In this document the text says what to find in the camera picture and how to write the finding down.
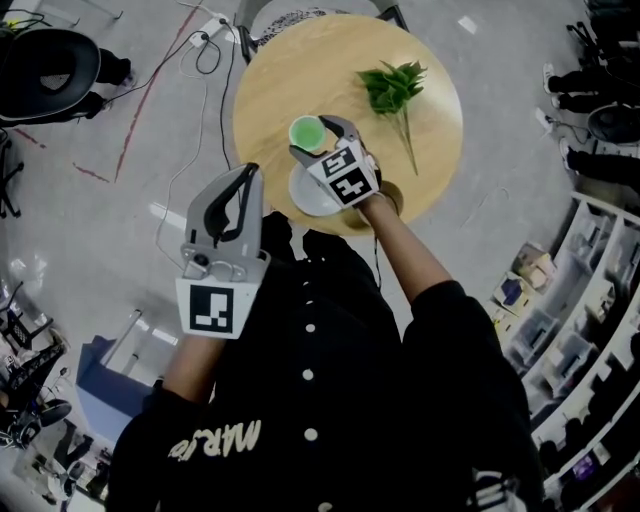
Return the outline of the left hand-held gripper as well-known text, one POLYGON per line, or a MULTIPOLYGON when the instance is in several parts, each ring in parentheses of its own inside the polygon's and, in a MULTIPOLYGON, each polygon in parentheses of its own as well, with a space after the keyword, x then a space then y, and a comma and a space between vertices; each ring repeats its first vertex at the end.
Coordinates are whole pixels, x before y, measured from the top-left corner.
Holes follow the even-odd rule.
POLYGON ((216 177, 191 202, 181 247, 185 268, 176 279, 184 333, 240 338, 271 262, 260 250, 263 195, 259 165, 247 163, 216 177), (237 221, 230 228, 227 205, 237 196, 237 221), (219 244, 239 254, 215 249, 219 244))

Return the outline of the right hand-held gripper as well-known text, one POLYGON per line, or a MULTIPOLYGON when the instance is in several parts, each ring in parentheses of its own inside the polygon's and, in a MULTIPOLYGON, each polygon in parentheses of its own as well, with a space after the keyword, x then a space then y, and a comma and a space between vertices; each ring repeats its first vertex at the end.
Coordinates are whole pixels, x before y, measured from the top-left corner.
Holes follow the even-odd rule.
POLYGON ((319 119, 335 135, 335 150, 318 159, 291 144, 289 153, 340 207, 353 207, 380 190, 375 161, 362 147, 354 123, 335 115, 320 115, 319 119))

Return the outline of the green cup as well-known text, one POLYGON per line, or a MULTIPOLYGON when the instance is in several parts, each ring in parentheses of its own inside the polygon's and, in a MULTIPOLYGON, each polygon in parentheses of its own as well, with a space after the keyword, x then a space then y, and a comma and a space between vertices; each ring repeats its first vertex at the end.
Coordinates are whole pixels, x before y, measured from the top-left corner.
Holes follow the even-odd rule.
POLYGON ((288 135, 291 145, 316 152, 326 142, 326 127, 318 116, 304 115, 291 123, 288 135))

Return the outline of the white plate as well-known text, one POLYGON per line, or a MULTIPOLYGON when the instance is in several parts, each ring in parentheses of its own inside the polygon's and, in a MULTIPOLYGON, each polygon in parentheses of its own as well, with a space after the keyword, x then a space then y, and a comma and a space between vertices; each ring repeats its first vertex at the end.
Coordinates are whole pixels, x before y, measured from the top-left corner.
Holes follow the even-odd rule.
POLYGON ((311 217, 327 217, 344 210, 331 189, 332 181, 318 181, 302 164, 296 163, 289 176, 289 195, 294 205, 311 217))

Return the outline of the brown wooden bowl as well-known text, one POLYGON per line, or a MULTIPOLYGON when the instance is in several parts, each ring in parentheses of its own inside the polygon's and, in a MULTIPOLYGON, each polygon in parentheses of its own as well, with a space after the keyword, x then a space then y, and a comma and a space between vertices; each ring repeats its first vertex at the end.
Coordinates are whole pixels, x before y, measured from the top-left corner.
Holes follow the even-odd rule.
MULTIPOLYGON (((393 207, 395 213, 400 216, 404 208, 404 198, 400 189, 393 183, 383 180, 377 195, 383 196, 385 200, 393 207)), ((361 209, 357 206, 352 208, 353 215, 350 225, 356 230, 369 229, 371 224, 364 216, 361 209)))

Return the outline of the person's right forearm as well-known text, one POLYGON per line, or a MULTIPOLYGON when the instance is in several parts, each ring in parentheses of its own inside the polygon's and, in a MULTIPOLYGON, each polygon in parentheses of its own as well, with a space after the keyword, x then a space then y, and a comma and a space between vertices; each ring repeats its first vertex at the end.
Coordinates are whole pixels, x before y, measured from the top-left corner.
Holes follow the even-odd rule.
POLYGON ((410 303, 425 290, 452 280, 449 272, 401 220, 390 198, 376 193, 358 203, 357 208, 369 222, 410 303))

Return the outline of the person's left forearm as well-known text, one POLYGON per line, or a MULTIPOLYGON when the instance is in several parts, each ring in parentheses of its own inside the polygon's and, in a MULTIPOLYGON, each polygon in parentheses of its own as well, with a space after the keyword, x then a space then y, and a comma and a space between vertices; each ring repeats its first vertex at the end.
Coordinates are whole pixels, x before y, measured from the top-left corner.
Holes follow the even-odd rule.
POLYGON ((216 367, 225 345, 225 340, 185 336, 177 345, 162 387, 189 402, 207 403, 214 389, 216 367))

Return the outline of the round wooden table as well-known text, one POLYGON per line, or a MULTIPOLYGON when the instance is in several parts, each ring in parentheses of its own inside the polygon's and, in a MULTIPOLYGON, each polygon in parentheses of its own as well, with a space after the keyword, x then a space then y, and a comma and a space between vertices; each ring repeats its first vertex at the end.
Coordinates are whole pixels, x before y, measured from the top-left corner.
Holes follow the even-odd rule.
POLYGON ((235 96, 233 131, 241 162, 257 163, 268 204, 294 222, 341 236, 368 232, 354 210, 311 217, 289 193, 296 161, 291 123, 303 115, 336 115, 353 122, 376 157, 382 178, 402 199, 401 217, 426 213, 453 178, 461 155, 463 117, 455 86, 441 62, 417 37, 377 18, 331 15, 286 29, 253 57, 235 96), (358 72, 419 62, 422 91, 408 104, 414 152, 369 105, 358 72))

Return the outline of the green leaf sprig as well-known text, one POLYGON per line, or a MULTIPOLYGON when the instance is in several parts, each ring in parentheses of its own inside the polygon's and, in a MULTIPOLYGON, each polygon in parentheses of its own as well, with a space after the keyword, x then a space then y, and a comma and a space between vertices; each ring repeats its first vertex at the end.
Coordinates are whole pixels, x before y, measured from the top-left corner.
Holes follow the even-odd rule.
POLYGON ((409 103, 423 90, 428 69, 419 61, 393 66, 382 61, 383 69, 357 71, 356 75, 367 91, 373 112, 391 123, 406 150, 415 175, 418 174, 412 143, 409 103))

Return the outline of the patterned white seat cushion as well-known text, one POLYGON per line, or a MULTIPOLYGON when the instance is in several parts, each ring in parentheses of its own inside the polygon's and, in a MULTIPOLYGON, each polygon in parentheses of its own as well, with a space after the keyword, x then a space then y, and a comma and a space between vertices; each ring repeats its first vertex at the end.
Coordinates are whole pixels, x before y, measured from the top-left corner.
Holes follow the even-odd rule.
POLYGON ((267 44, 271 39, 282 33, 285 29, 308 19, 324 17, 328 15, 349 14, 349 11, 325 7, 306 7, 287 12, 274 19, 262 34, 254 39, 251 30, 255 19, 273 0, 241 0, 236 16, 236 27, 241 35, 243 44, 253 51, 267 44))

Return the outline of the grey shell chair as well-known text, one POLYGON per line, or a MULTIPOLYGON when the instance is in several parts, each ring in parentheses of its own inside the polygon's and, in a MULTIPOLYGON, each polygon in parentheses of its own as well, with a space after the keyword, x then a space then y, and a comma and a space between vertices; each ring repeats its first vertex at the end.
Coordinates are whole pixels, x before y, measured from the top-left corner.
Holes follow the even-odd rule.
MULTIPOLYGON (((383 20, 385 22, 393 22, 395 23, 399 28, 405 30, 405 31, 409 31, 406 21, 404 19, 403 13, 400 9, 398 0, 368 0, 369 2, 371 2, 377 9, 378 14, 376 15, 376 18, 383 20)), ((237 33, 237 27, 236 27, 236 15, 234 16, 234 28, 236 29, 237 33)), ((250 48, 247 48, 243 42, 241 41, 241 35, 238 33, 238 42, 240 45, 240 50, 241 50, 241 54, 242 57, 245 61, 245 63, 247 65, 249 65, 252 61, 253 56, 259 51, 259 49, 262 47, 259 47, 257 51, 253 51, 250 48)))

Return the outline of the person's black jacket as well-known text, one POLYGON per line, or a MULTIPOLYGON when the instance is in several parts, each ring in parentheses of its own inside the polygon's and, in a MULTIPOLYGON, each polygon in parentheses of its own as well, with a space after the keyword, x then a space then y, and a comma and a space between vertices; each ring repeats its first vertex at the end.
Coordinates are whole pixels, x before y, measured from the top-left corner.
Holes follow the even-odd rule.
POLYGON ((369 265, 341 237, 271 263, 203 404, 158 389, 116 443, 106 512, 476 512, 502 484, 542 512, 523 385, 485 308, 448 280, 399 330, 369 265))

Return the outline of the blue covered table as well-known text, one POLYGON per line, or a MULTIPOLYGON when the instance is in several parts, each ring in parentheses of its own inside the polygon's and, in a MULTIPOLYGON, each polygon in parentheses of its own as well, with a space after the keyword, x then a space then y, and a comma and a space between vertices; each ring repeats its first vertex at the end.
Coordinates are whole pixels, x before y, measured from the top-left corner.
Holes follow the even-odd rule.
POLYGON ((96 335, 85 343, 76 371, 76 392, 90 430, 113 444, 152 393, 150 386, 102 364, 115 342, 96 335))

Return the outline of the black office chair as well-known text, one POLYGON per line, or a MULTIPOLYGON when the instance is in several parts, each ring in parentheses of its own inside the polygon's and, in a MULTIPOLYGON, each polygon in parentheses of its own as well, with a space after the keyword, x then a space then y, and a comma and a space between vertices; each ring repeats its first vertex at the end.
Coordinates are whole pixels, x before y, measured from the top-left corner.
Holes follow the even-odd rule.
POLYGON ((80 102, 97 80, 100 51, 68 29, 0 35, 0 127, 57 115, 80 102))

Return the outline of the cardboard box with blue item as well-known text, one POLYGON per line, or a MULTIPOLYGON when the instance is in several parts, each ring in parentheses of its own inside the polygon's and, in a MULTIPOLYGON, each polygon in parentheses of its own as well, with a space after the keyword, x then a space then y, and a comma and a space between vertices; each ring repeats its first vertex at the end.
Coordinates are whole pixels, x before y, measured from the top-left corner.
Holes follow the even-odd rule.
POLYGON ((515 316, 522 316, 533 304, 535 290, 519 275, 506 272, 495 288, 494 301, 515 316))

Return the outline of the cardboard box with beige items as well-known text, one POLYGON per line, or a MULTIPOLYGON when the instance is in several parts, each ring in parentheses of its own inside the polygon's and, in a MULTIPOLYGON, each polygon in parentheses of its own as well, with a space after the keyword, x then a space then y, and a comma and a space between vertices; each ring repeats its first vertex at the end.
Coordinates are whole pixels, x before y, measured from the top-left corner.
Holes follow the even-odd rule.
POLYGON ((527 242, 516 255, 512 270, 536 292, 544 293, 554 280, 557 267, 549 253, 527 242))

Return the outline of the white storage shelving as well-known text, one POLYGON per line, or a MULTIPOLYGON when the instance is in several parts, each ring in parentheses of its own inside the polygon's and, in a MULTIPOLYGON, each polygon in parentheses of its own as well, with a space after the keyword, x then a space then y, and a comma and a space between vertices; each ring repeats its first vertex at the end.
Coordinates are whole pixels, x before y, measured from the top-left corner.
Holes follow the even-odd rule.
POLYGON ((549 288, 520 317, 487 309, 527 395, 545 506, 585 511, 640 466, 640 217, 577 193, 559 247, 539 248, 549 288))

